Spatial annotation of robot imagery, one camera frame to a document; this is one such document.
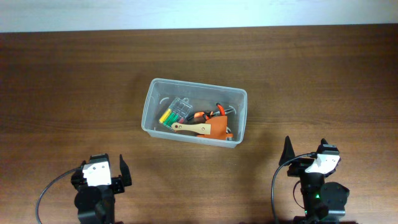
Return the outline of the wooden handle orange scraper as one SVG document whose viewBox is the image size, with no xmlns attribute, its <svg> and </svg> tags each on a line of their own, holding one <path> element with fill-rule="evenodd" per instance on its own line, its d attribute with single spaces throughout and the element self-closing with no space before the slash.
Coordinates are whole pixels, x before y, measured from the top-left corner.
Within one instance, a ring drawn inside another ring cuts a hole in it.
<svg viewBox="0 0 398 224">
<path fill-rule="evenodd" d="M 227 132 L 228 117 L 217 116 L 207 120 L 205 123 L 198 124 L 180 124 L 174 123 L 172 129 L 174 131 L 192 131 L 199 134 L 232 134 Z"/>
</svg>

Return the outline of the small red cutting pliers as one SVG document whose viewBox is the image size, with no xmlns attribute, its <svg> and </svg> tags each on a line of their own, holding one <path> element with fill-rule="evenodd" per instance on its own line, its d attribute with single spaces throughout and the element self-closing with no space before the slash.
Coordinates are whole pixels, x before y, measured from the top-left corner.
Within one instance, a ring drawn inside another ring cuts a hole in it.
<svg viewBox="0 0 398 224">
<path fill-rule="evenodd" d="M 225 111 L 224 107 L 220 103 L 217 103 L 216 105 L 218 107 L 219 114 L 221 116 L 225 116 L 226 115 L 226 111 Z"/>
</svg>

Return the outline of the clear case coloured screwdrivers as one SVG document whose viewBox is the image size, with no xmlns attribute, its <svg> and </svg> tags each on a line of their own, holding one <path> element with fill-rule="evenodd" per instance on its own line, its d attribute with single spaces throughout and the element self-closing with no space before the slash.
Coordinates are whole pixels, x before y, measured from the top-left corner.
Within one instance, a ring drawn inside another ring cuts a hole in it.
<svg viewBox="0 0 398 224">
<path fill-rule="evenodd" d="M 159 118 L 159 123 L 166 128 L 172 129 L 174 123 L 183 123 L 192 112 L 193 106 L 188 98 L 176 97 L 163 115 Z"/>
</svg>

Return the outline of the orange black long-nose pliers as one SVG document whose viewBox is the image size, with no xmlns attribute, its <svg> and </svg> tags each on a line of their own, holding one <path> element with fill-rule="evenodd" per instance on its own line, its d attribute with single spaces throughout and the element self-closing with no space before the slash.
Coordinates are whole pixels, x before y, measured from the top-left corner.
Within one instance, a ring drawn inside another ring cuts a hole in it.
<svg viewBox="0 0 398 224">
<path fill-rule="evenodd" d="M 215 117 L 215 116 L 221 116 L 220 110 L 218 110 L 218 111 L 200 111 L 200 112 L 196 112 L 196 113 L 193 113 L 192 115 L 190 115 L 187 118 L 187 121 L 191 121 L 194 118 L 203 118 L 204 120 L 208 120 L 208 119 L 210 119 L 212 117 Z"/>
</svg>

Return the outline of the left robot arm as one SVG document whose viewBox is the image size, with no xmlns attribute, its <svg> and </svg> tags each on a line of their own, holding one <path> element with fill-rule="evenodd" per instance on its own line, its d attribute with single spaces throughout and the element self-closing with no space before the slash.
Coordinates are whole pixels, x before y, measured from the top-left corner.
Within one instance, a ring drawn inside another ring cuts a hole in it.
<svg viewBox="0 0 398 224">
<path fill-rule="evenodd" d="M 71 177 L 71 184 L 77 190 L 74 204 L 80 223 L 115 223 L 115 195 L 125 192 L 132 185 L 131 173 L 123 157 L 119 157 L 121 174 L 111 176 L 108 154 L 91 156 L 83 161 Z"/>
</svg>

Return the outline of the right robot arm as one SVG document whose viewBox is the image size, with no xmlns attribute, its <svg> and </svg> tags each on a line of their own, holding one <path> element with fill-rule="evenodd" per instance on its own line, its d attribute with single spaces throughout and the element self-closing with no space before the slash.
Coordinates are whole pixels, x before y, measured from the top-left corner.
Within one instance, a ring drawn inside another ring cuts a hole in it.
<svg viewBox="0 0 398 224">
<path fill-rule="evenodd" d="M 315 152 L 295 155 L 291 140 L 285 137 L 284 150 L 273 179 L 271 190 L 281 168 L 287 166 L 289 177 L 298 177 L 305 215 L 296 216 L 292 223 L 339 223 L 345 216 L 349 189 L 337 182 L 326 182 L 340 162 L 340 152 L 326 139 L 321 139 Z"/>
</svg>

